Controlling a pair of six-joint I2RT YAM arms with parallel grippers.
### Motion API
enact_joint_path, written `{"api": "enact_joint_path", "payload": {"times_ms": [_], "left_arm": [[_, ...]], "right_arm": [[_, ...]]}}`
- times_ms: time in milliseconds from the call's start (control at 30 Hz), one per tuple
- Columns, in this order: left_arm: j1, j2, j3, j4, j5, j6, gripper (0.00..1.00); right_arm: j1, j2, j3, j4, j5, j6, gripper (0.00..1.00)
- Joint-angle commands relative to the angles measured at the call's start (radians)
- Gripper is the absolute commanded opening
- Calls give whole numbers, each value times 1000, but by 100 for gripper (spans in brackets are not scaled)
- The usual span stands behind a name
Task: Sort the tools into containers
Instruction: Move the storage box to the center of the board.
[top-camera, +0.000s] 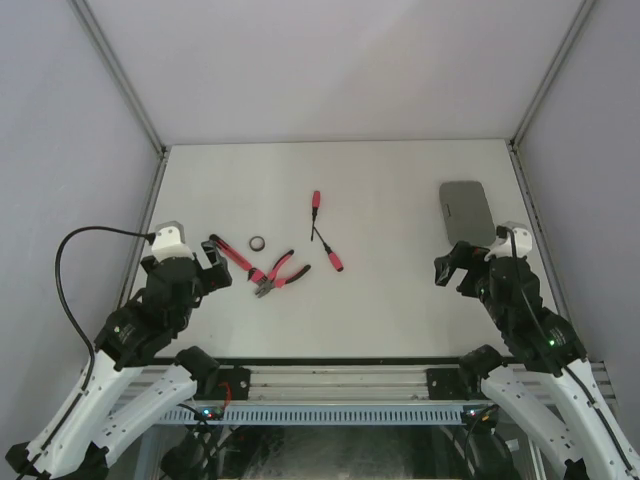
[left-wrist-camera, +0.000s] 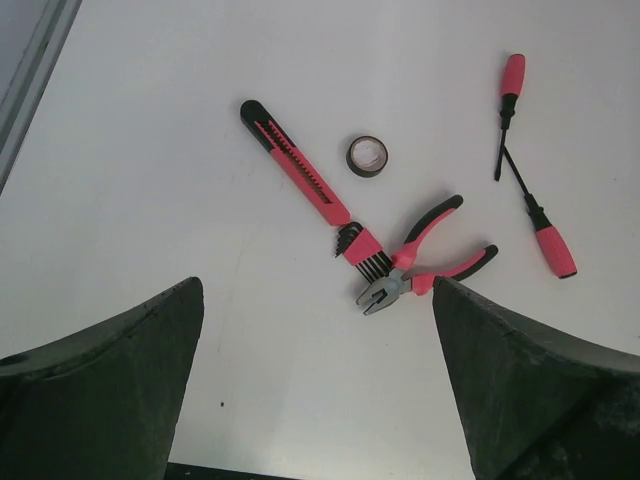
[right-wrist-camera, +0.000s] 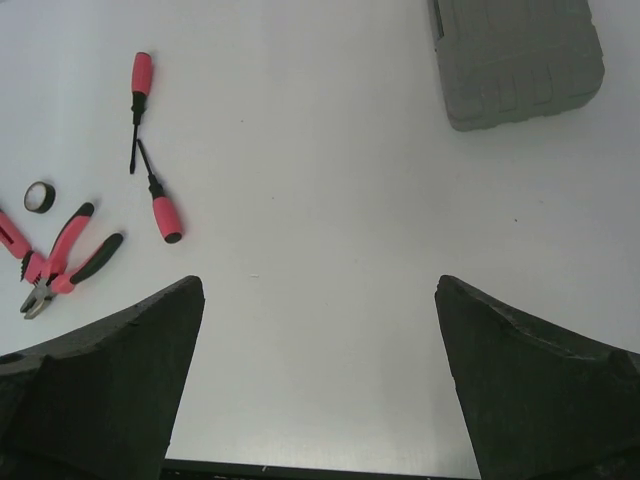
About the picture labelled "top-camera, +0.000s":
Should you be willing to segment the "red black pliers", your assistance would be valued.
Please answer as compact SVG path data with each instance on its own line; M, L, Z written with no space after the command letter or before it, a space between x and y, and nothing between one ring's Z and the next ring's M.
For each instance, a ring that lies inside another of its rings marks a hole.
M283 254L273 265L268 273L256 270L251 280L256 284L254 295L262 298L274 289L280 289L303 278L310 270L311 265L305 264L295 273L281 275L282 267L294 256L295 250L290 249Z

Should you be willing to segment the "grey plastic tool case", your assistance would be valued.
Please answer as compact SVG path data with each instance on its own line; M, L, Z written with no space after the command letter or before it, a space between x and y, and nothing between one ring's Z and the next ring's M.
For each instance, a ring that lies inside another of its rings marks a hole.
M494 221L479 181L444 182L439 187L439 201L446 236L452 246L459 241L481 247L494 243Z

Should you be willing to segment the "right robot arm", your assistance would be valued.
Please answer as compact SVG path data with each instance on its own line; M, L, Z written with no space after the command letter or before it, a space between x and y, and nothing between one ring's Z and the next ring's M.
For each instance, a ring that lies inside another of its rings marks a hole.
M539 278L513 241L492 250L461 241L434 267L441 287L464 271L457 292L480 301L510 353L536 375L555 407L522 386L489 345L460 358L461 391L504 411L564 479L638 478L639 454L605 401L585 347L572 325L544 305Z

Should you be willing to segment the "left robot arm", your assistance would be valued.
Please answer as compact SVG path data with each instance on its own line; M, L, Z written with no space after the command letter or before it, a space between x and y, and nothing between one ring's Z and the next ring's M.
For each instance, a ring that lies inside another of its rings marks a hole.
M202 248L209 268L193 253L142 260L145 286L107 317L59 411L33 440L7 452L18 478L103 479L123 451L173 406L215 395L219 364L192 346L176 355L160 380L119 411L113 409L156 354L186 329L202 299L231 285L215 243L206 240Z

